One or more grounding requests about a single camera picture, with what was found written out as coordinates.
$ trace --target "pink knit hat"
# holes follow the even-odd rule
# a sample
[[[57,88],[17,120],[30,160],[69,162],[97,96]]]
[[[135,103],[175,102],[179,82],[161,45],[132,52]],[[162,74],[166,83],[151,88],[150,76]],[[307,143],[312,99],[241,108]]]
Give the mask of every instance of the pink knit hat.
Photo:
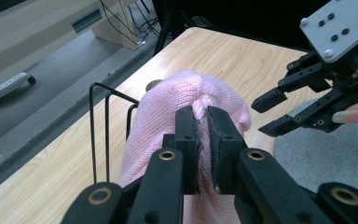
[[[161,148],[163,134],[174,133],[175,111],[187,105],[192,106],[195,119],[200,121],[202,150],[200,194],[185,195],[184,223],[234,223],[238,219],[234,197],[213,191],[205,111],[208,105],[226,110],[241,134],[250,128],[251,118],[246,103],[217,77],[185,70],[162,80],[145,94],[125,147],[120,185],[127,186],[145,173],[151,154]]]

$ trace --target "black wire frame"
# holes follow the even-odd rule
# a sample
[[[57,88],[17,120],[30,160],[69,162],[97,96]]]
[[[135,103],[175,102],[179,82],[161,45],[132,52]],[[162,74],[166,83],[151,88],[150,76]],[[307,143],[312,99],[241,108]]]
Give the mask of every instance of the black wire frame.
[[[133,105],[131,105],[127,112],[127,127],[126,127],[126,140],[130,134],[131,127],[131,115],[132,111],[135,108],[138,108],[139,101],[133,99],[132,97],[117,91],[113,88],[110,88],[102,83],[94,82],[89,87],[89,124],[90,124],[90,133],[91,133],[91,153],[92,153],[92,174],[94,179],[94,184],[97,183],[97,162],[95,156],[95,128],[94,128],[94,97],[93,91],[96,87],[100,87],[108,91],[104,98],[104,114],[105,114],[105,160],[106,160],[106,182],[110,182],[110,164],[109,164],[109,98],[111,95],[115,95],[121,99],[127,100]]]

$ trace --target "wooden table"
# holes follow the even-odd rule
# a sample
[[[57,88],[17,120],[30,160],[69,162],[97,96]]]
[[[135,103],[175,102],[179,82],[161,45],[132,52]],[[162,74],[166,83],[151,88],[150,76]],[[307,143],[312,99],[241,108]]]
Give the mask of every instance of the wooden table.
[[[220,77],[250,105],[256,97],[275,87],[285,75],[286,65],[303,54],[232,35],[191,28],[117,89],[141,99],[150,81],[171,76],[183,69],[193,69]],[[264,114],[251,109],[253,125],[245,133],[247,145],[272,152],[274,139],[257,129],[317,96],[306,88],[288,94],[289,100]],[[111,97],[110,105],[111,181],[118,182],[125,144],[125,119],[130,103]],[[98,181],[103,181],[103,102],[97,104],[94,111]],[[91,184],[88,113],[0,186],[0,223],[59,223],[76,196]]]

